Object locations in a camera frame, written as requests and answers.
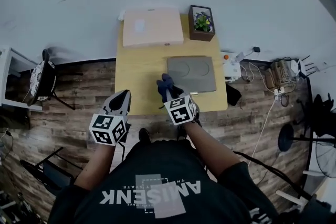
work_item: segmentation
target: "table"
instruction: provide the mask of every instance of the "table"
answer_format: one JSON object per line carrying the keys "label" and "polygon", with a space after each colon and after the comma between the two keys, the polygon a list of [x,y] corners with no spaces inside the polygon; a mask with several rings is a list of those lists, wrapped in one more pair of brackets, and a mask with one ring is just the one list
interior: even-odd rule
{"label": "table", "polygon": [[216,36],[210,42],[190,40],[188,16],[181,14],[184,43],[170,46],[148,46],[124,48],[122,46],[123,22],[118,33],[117,63],[115,67],[115,92],[128,89],[132,101],[130,115],[153,115],[166,113],[158,93],[156,81],[167,72],[166,60],[173,56],[212,57],[216,87],[214,92],[204,92],[193,96],[200,110],[218,111],[227,109],[226,87],[223,63]]}
{"label": "table", "polygon": [[42,106],[32,105],[29,106],[26,103],[21,103],[17,101],[12,101],[6,99],[6,86],[7,86],[7,77],[8,74],[20,77],[20,74],[17,70],[11,68],[12,60],[19,62],[28,67],[28,69],[34,69],[37,66],[37,63],[27,59],[23,55],[19,54],[9,46],[0,46],[0,105],[11,105],[18,106],[20,108],[26,108],[31,110],[41,111],[43,110]]}

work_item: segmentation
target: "black and white cube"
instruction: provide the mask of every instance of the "black and white cube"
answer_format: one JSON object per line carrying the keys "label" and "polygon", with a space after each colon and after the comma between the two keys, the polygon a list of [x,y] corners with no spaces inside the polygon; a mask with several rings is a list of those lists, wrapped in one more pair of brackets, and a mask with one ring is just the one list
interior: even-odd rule
{"label": "black and white cube", "polygon": [[192,121],[196,110],[196,105],[190,95],[180,97],[164,103],[174,125],[180,125]]}
{"label": "black and white cube", "polygon": [[89,127],[98,144],[115,146],[127,132],[123,116],[94,114]]}

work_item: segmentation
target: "yellow tabletop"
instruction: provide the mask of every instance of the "yellow tabletop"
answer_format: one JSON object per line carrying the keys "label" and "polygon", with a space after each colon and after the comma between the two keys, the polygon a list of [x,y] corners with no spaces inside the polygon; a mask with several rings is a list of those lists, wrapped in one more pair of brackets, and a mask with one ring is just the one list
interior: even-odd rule
{"label": "yellow tabletop", "polygon": [[181,23],[184,36],[182,45],[124,48],[123,22],[121,22],[115,68],[115,92],[125,89],[131,91],[130,115],[167,113],[166,109],[159,109],[163,104],[156,81],[161,79],[162,73],[167,73],[167,58],[173,56],[212,57],[217,90],[199,93],[193,96],[193,100],[200,107],[200,111],[227,109],[223,64],[217,36],[215,35],[210,42],[190,40],[186,14],[181,14]]}

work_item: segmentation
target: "pink box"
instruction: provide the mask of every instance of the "pink box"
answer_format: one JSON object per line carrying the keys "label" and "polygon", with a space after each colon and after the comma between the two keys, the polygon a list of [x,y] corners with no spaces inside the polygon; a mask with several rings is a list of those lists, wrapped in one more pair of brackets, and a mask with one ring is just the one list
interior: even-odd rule
{"label": "pink box", "polygon": [[183,32],[177,8],[132,9],[124,16],[123,46],[180,45]]}

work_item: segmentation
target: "t-shirt sleeve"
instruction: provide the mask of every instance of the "t-shirt sleeve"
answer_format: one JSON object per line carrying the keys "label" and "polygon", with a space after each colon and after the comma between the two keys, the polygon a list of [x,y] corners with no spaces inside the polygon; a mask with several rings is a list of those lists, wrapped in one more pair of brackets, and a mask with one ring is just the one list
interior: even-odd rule
{"label": "t-shirt sleeve", "polygon": [[88,193],[88,190],[75,185],[67,186],[62,189],[57,195],[53,208],[51,209],[48,223],[73,223],[77,207]]}
{"label": "t-shirt sleeve", "polygon": [[274,205],[254,184],[247,163],[241,162],[226,169],[219,176],[218,183],[236,194],[250,211],[259,208],[271,219],[278,215]]}

